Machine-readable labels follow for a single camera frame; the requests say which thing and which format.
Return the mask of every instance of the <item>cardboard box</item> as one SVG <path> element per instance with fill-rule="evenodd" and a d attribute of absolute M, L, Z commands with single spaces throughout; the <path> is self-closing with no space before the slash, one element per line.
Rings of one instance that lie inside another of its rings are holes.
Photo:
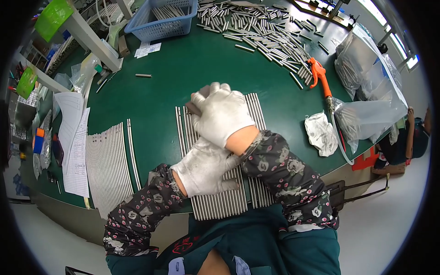
<path fill-rule="evenodd" d="M 119 47 L 119 53 L 122 57 L 128 56 L 130 54 L 130 51 L 127 47 L 127 42 L 125 41 L 125 35 L 119 37 L 119 41 L 117 42 Z"/>

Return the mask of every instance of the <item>green workbench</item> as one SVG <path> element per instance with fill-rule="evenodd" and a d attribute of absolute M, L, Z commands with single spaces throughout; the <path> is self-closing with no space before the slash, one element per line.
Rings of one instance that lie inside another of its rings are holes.
<path fill-rule="evenodd" d="M 345 102 L 351 101 L 334 69 L 336 45 L 347 36 L 348 30 L 324 19 L 301 13 L 286 1 L 266 0 L 263 3 L 267 6 L 273 3 L 288 6 L 290 14 L 295 18 L 310 19 L 318 26 L 324 38 L 304 29 L 301 33 L 313 38 L 313 41 L 301 37 L 299 39 L 306 43 L 310 56 L 326 69 L 333 96 Z M 96 82 L 101 76 L 97 74 L 94 78 L 88 97 L 88 107 L 91 108 L 88 134 L 103 132 L 123 121 L 127 137 L 126 120 L 130 118 L 142 185 L 148 178 L 148 172 L 158 164 L 172 165 L 181 159 L 174 107 L 183 106 L 190 100 L 191 93 L 214 81 L 228 83 L 232 89 L 243 94 L 257 93 L 267 128 L 283 135 L 290 150 L 321 175 L 346 163 L 339 149 L 329 157 L 320 157 L 318 150 L 308 141 L 304 127 L 305 116 L 322 110 L 328 113 L 320 83 L 313 89 L 306 87 L 300 90 L 285 68 L 269 62 L 257 51 L 249 53 L 237 49 L 234 44 L 239 42 L 205 31 L 197 27 L 197 23 L 198 19 L 193 18 L 188 35 L 155 41 L 154 43 L 162 42 L 161 50 L 140 59 L 134 57 L 140 41 L 132 34 L 127 35 L 131 54 L 124 58 L 122 70 L 98 94 Z M 289 26 L 287 29 L 298 29 L 294 23 L 286 25 Z M 330 55 L 318 46 L 318 41 L 329 49 Z M 58 72 L 70 75 L 70 67 L 80 63 L 84 57 L 84 50 L 78 48 L 61 65 Z M 136 73 L 152 74 L 152 78 L 135 77 Z M 55 119 L 53 132 L 58 131 L 61 118 L 62 115 L 59 115 Z M 127 139 L 125 141 L 127 159 L 131 165 Z M 355 155 L 351 154 L 347 146 L 347 155 L 354 159 L 372 145 L 369 140 L 361 140 Z M 49 169 L 58 176 L 62 185 L 62 172 L 55 166 L 54 159 Z M 136 190 L 133 175 L 132 183 Z M 45 177 L 40 177 L 38 183 L 30 186 L 54 199 L 84 207 L 82 197 L 65 193 L 63 187 L 62 194 L 59 194 L 58 188 L 50 185 Z"/>

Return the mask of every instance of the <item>floral arm sleeve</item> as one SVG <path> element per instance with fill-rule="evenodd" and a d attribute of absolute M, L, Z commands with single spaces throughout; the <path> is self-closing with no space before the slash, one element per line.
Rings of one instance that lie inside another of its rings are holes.
<path fill-rule="evenodd" d="M 105 225 L 107 255 L 139 256 L 150 252 L 150 237 L 160 221 L 183 206 L 184 198 L 171 169 L 160 164 L 148 174 L 147 185 L 126 198 Z"/>
<path fill-rule="evenodd" d="M 324 182 L 289 151 L 281 135 L 268 130 L 260 132 L 240 158 L 244 172 L 260 178 L 283 205 L 289 231 L 338 228 L 337 212 L 331 208 L 330 192 Z"/>

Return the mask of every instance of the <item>white cotton glove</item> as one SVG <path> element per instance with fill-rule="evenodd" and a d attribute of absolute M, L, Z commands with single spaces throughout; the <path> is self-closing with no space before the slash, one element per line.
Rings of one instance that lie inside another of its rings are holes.
<path fill-rule="evenodd" d="M 213 82 L 205 99 L 199 92 L 191 101 L 202 116 L 192 115 L 194 129 L 204 138 L 224 148 L 226 140 L 236 131 L 255 125 L 249 115 L 245 98 L 239 91 L 231 91 L 228 84 Z"/>
<path fill-rule="evenodd" d="M 225 172 L 240 164 L 240 158 L 227 149 L 200 137 L 181 162 L 171 166 L 182 181 L 188 197 L 214 195 L 238 189 L 235 180 L 222 180 Z"/>

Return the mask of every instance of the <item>blue container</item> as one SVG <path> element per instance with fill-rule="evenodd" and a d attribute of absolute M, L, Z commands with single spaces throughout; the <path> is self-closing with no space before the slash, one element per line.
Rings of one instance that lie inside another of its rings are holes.
<path fill-rule="evenodd" d="M 157 20 L 151 9 L 164 5 L 180 7 L 186 14 L 164 20 Z M 128 22 L 124 31 L 133 33 L 142 42 L 149 42 L 161 38 L 188 34 L 191 29 L 191 19 L 197 14 L 197 0 L 146 0 L 143 6 Z"/>

